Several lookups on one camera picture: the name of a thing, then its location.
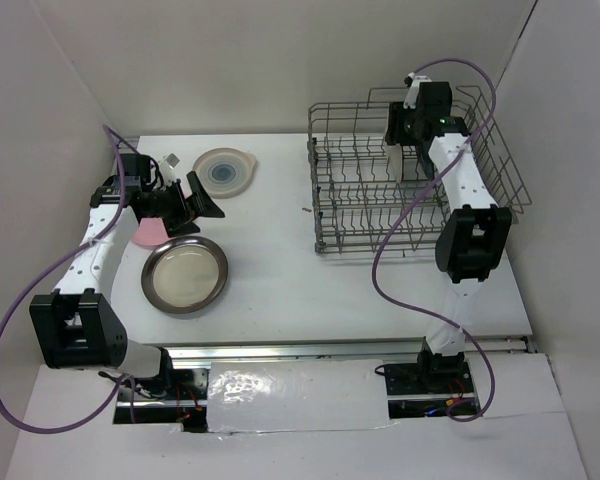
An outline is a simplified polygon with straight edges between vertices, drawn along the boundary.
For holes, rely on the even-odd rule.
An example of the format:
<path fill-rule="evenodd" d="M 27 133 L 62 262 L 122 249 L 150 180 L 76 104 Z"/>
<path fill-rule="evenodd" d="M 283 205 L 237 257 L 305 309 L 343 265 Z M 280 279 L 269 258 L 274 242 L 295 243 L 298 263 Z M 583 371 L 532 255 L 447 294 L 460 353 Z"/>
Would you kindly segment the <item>blue floral plate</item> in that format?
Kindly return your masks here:
<path fill-rule="evenodd" d="M 428 147 L 426 145 L 420 145 L 420 146 L 417 146 L 415 148 L 415 150 L 416 150 L 418 164 L 420 165 L 426 178 L 429 181 L 433 180 L 436 175 L 436 167 L 429 156 Z"/>

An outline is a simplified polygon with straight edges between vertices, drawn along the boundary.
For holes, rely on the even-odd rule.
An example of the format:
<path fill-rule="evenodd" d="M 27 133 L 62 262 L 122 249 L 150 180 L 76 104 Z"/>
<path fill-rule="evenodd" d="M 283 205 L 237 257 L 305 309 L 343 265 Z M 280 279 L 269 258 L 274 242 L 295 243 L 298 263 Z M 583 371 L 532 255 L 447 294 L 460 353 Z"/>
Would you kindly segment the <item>cream plate with tree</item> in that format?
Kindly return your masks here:
<path fill-rule="evenodd" d="M 403 147 L 401 145 L 385 145 L 384 149 L 392 178 L 396 183 L 401 183 L 404 180 Z"/>

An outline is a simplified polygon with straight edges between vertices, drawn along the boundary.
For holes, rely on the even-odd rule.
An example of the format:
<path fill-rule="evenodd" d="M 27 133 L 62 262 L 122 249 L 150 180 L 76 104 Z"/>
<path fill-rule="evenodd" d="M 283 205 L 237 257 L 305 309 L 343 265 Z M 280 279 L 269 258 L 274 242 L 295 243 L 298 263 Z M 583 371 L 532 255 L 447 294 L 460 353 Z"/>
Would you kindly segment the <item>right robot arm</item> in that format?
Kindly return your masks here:
<path fill-rule="evenodd" d="M 498 205 L 484 184 L 470 131 L 452 113 L 450 85 L 420 75 L 409 77 L 407 85 L 405 100 L 390 105 L 385 134 L 393 150 L 389 158 L 401 169 L 399 155 L 404 148 L 413 148 L 428 179 L 443 176 L 449 207 L 435 245 L 436 265 L 448 279 L 445 320 L 427 332 L 416 369 L 420 387 L 437 392 L 463 374 L 465 329 L 477 293 L 500 263 L 512 213 Z"/>

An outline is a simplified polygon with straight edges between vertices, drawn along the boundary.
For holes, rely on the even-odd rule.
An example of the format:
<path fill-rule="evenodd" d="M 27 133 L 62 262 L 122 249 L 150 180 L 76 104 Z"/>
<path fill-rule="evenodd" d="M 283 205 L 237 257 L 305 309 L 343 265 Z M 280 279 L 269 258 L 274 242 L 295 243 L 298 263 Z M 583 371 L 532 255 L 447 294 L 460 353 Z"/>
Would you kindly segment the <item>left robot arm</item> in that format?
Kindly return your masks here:
<path fill-rule="evenodd" d="M 168 351 L 131 340 L 111 305 L 111 294 L 126 247 L 144 219 L 160 221 L 167 235 L 141 272 L 141 288 L 152 306 L 169 314 L 194 313 L 224 289 L 226 255 L 200 236 L 195 223 L 224 213 L 195 172 L 184 180 L 176 178 L 179 162 L 175 155 L 155 161 L 148 155 L 125 154 L 121 172 L 92 195 L 85 250 L 73 256 L 54 290 L 34 296 L 29 306 L 49 368 L 126 374 L 156 399 L 176 390 L 179 378 Z"/>

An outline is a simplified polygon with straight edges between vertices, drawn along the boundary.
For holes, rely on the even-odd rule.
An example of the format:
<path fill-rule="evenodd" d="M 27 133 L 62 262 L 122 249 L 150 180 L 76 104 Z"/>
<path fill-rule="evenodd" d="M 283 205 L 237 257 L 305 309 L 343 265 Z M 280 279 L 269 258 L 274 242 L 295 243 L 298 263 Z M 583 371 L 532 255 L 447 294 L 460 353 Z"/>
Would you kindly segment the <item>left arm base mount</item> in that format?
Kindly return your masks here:
<path fill-rule="evenodd" d="M 166 350 L 154 377 L 123 380 L 115 401 L 116 425 L 173 424 L 184 432 L 208 430 L 208 368 L 178 369 Z"/>

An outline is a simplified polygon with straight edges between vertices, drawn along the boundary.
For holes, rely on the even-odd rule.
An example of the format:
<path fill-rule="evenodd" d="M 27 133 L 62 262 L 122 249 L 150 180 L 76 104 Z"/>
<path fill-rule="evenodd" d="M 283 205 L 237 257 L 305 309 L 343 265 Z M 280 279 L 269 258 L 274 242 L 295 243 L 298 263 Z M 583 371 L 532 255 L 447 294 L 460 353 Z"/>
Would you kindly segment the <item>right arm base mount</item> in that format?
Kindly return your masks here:
<path fill-rule="evenodd" d="M 414 362 L 384 363 L 374 373 L 384 379 L 391 419 L 437 418 L 448 411 L 470 417 L 480 410 L 464 353 L 434 354 L 424 341 Z"/>

